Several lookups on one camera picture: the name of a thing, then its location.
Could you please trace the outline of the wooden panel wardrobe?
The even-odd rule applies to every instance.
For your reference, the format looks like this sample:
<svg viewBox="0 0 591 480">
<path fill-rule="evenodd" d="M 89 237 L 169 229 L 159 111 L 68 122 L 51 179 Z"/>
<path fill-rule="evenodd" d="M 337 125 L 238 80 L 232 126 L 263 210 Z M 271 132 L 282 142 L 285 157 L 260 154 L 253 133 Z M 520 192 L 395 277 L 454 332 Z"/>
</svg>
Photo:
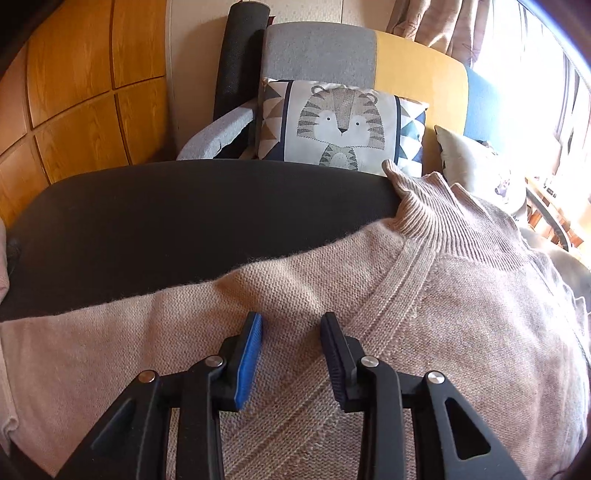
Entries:
<svg viewBox="0 0 591 480">
<path fill-rule="evenodd" d="M 164 1 L 64 1 L 1 77 L 1 220 L 50 185 L 172 156 Z"/>
</svg>

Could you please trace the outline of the black rolled mat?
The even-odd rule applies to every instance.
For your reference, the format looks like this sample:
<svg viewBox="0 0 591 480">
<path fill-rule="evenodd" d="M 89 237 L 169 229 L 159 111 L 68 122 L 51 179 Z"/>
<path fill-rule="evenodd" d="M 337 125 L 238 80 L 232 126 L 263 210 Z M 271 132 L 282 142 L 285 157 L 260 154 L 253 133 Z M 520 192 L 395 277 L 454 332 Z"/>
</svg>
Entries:
<svg viewBox="0 0 591 480">
<path fill-rule="evenodd" d="M 214 120 L 259 93 L 263 37 L 269 18 L 270 7 L 263 3 L 240 1 L 230 7 L 217 69 Z"/>
</svg>

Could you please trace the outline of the beige curtain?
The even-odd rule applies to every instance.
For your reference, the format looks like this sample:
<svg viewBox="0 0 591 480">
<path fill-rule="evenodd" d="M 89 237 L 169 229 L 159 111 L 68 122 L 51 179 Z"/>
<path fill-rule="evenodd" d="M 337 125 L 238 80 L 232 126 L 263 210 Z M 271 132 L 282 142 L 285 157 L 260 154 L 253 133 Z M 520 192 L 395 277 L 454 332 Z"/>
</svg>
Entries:
<svg viewBox="0 0 591 480">
<path fill-rule="evenodd" d="M 489 0 L 400 0 L 386 31 L 473 67 L 480 55 Z"/>
</svg>

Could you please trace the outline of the grey yellow blue sofa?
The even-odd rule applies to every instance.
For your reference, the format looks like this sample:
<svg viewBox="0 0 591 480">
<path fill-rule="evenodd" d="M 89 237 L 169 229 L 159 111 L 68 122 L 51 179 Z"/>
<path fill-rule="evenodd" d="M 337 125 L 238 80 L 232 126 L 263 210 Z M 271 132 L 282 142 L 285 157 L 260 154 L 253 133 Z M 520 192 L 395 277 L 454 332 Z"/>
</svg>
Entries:
<svg viewBox="0 0 591 480">
<path fill-rule="evenodd" d="M 497 136 L 503 122 L 494 87 L 471 68 L 421 44 L 367 28 L 322 22 L 267 23 L 256 98 L 213 119 L 181 148 L 183 160 L 226 156 L 228 146 L 245 139 L 240 155 L 257 157 L 263 82 L 304 80 L 373 89 L 425 102 L 422 175 L 442 171 L 435 127 L 466 136 L 510 157 L 524 172 L 526 203 L 538 205 L 529 188 L 522 159 L 500 150 Z"/>
</svg>

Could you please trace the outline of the beige knit sweater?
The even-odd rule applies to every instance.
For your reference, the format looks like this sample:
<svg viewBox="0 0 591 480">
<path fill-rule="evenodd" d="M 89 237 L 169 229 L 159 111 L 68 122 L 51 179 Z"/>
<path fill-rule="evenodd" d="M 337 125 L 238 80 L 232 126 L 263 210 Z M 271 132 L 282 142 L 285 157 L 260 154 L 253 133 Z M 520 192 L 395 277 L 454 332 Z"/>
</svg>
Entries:
<svg viewBox="0 0 591 480">
<path fill-rule="evenodd" d="M 558 479 L 590 315 L 498 206 L 396 214 L 221 278 L 1 326 L 1 450 L 62 479 Z"/>
</svg>

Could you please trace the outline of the deer print cushion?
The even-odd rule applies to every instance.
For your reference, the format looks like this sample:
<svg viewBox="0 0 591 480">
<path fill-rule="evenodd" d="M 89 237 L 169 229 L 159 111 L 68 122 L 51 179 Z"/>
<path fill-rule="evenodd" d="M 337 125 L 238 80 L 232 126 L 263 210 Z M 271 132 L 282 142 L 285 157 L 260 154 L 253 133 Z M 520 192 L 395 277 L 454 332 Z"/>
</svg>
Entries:
<svg viewBox="0 0 591 480">
<path fill-rule="evenodd" d="M 466 136 L 441 126 L 435 127 L 435 133 L 447 182 L 460 184 L 469 193 L 516 216 L 526 203 L 523 170 L 510 157 Z"/>
</svg>

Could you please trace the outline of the tiger print cushion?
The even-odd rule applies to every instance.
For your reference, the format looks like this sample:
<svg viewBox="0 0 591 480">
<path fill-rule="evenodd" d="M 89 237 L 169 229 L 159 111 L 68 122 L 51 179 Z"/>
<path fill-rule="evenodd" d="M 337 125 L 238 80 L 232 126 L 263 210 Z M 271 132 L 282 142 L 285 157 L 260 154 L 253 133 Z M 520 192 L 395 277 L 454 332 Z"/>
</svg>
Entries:
<svg viewBox="0 0 591 480">
<path fill-rule="evenodd" d="M 381 175 L 392 160 L 407 175 L 423 171 L 429 105 L 337 83 L 263 82 L 257 157 Z"/>
</svg>

